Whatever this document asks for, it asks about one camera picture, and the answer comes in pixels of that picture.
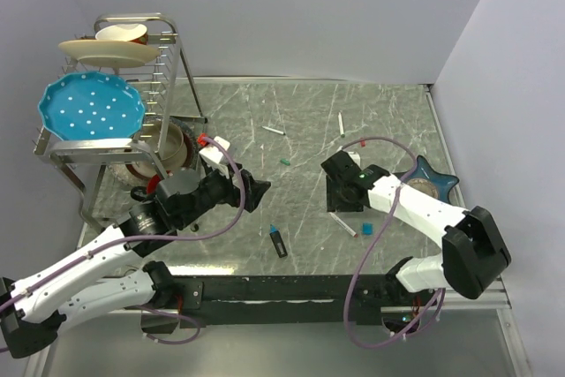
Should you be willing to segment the cream deep bowl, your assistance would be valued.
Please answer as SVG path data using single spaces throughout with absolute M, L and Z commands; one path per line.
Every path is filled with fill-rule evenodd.
M 140 136 L 140 140 L 145 141 L 156 153 L 159 152 L 158 143 L 161 129 L 162 123 L 156 121 L 152 125 L 146 126 Z M 183 132 L 172 121 L 169 121 L 164 150 L 160 154 L 162 166 L 167 171 L 177 170 L 185 163 L 187 155 Z M 146 178 L 151 178 L 156 173 L 150 162 L 134 162 L 132 168 Z

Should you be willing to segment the white pen red tip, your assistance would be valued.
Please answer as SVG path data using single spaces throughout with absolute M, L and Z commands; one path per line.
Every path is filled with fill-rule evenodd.
M 356 238 L 358 236 L 357 232 L 351 228 L 344 220 L 342 220 L 338 215 L 333 212 L 328 213 L 329 216 L 342 228 L 344 229 L 350 236 Z

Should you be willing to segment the blue marker cap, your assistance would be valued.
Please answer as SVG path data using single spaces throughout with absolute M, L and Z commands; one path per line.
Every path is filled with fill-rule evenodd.
M 373 234 L 373 225 L 369 222 L 364 222 L 362 224 L 362 233 L 364 235 L 370 236 Z

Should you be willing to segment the white pen black tip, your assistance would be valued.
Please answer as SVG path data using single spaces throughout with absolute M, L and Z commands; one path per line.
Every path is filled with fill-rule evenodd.
M 275 134 L 278 134 L 278 135 L 282 135 L 282 136 L 286 135 L 286 132 L 284 132 L 282 130 L 271 128 L 271 127 L 268 127 L 268 126 L 265 126 L 265 125 L 262 125 L 261 128 L 264 129 L 265 131 L 272 132 L 272 133 L 275 133 Z

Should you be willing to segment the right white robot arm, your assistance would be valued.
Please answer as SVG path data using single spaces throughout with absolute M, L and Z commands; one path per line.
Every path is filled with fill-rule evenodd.
M 417 292 L 431 289 L 452 289 L 464 298 L 479 298 L 511 263 L 488 210 L 449 205 L 379 166 L 361 169 L 343 151 L 330 156 L 321 167 L 341 200 L 391 212 L 441 249 L 434 256 L 401 260 L 389 271 L 392 278 L 386 292 L 393 303 L 406 305 Z

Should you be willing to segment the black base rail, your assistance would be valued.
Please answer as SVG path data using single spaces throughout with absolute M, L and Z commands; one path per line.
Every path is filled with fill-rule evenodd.
M 349 275 L 180 275 L 149 304 L 186 313 L 204 327 L 339 322 L 350 282 Z M 425 298 L 390 275 L 362 275 L 351 295 L 349 318 L 380 325 L 384 308 L 410 310 Z

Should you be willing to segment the cream flat plate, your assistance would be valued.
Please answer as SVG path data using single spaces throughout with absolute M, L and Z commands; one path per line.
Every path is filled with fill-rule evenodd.
M 106 68 L 137 68 L 160 55 L 158 48 L 131 41 L 70 40 L 58 47 L 82 64 Z

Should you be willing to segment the black marker blue tip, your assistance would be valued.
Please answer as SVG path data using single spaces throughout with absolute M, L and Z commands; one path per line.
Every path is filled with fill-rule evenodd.
M 274 245 L 277 256 L 279 258 L 287 257 L 288 252 L 287 252 L 286 247 L 284 245 L 282 235 L 281 235 L 280 231 L 274 225 L 270 225 L 269 236 L 270 236 L 271 241 Z

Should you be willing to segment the blue star-shaped dish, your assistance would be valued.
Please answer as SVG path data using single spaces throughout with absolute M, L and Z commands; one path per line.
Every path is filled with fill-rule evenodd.
M 417 156 L 416 169 L 405 180 L 412 188 L 444 203 L 450 203 L 450 194 L 459 182 L 457 176 L 436 171 L 423 155 Z

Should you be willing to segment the white and red bowl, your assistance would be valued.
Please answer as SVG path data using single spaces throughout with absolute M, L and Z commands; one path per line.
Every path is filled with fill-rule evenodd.
M 100 41 L 129 41 L 142 45 L 148 43 L 147 27 L 143 24 L 115 24 L 99 30 L 94 38 Z

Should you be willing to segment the white pen green tip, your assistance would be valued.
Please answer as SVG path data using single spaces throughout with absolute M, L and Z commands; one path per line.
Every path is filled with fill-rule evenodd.
M 345 130 L 344 130 L 344 125 L 343 125 L 343 113 L 341 111 L 339 111 L 338 114 L 337 114 L 337 122 L 338 122 L 340 137 L 345 138 Z

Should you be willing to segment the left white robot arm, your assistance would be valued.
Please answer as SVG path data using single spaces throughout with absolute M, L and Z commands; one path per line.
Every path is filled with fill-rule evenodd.
M 247 170 L 225 177 L 219 170 L 199 177 L 182 170 L 160 181 L 96 239 L 26 279 L 1 280 L 1 331 L 5 350 L 25 358 L 52 344 L 65 330 L 116 309 L 163 308 L 180 298 L 169 269 L 149 261 L 125 277 L 108 273 L 145 258 L 219 204 L 252 212 L 270 188 Z

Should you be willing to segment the red mug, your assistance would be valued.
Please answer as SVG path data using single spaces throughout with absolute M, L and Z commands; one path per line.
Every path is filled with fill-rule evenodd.
M 153 177 L 149 179 L 146 185 L 134 186 L 130 190 L 131 198 L 136 201 L 144 201 L 149 199 L 153 195 L 156 186 L 161 181 L 162 178 L 159 175 L 155 174 Z

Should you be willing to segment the metal dish rack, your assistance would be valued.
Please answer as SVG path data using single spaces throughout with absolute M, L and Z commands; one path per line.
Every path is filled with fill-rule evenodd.
M 193 101 L 191 105 L 196 112 L 194 116 L 181 116 L 174 111 L 175 85 L 179 81 L 179 74 L 184 76 L 183 80 L 187 84 L 185 92 L 196 92 L 174 21 L 161 13 L 106 14 L 96 19 L 94 35 L 85 35 L 74 40 L 96 40 L 94 36 L 99 30 L 115 24 L 145 25 L 148 33 L 147 45 L 158 48 L 160 55 L 137 68 L 95 67 L 65 55 L 63 76 L 72 72 L 102 72 L 116 75 L 128 82 L 138 90 L 145 105 L 146 114 L 141 129 L 130 138 L 63 141 L 42 124 L 34 150 L 36 155 L 44 162 L 51 163 L 79 192 L 79 215 L 95 233 L 101 233 L 132 203 L 130 190 L 134 186 L 118 181 L 108 170 L 110 164 L 151 162 L 156 174 L 165 177 L 172 171 L 167 171 L 162 166 L 160 154 L 164 150 L 170 117 L 177 117 L 186 122 L 191 127 L 195 139 L 197 132 L 203 132 L 207 124 L 207 118 L 203 115 L 198 100 Z M 139 140 L 146 119 L 154 116 L 162 118 L 158 153 L 145 141 Z

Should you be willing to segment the blue polka dot plate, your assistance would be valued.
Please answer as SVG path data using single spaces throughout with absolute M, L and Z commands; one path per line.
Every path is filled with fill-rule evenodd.
M 63 141 L 130 138 L 146 114 L 135 87 L 102 72 L 72 72 L 47 85 L 38 111 Z

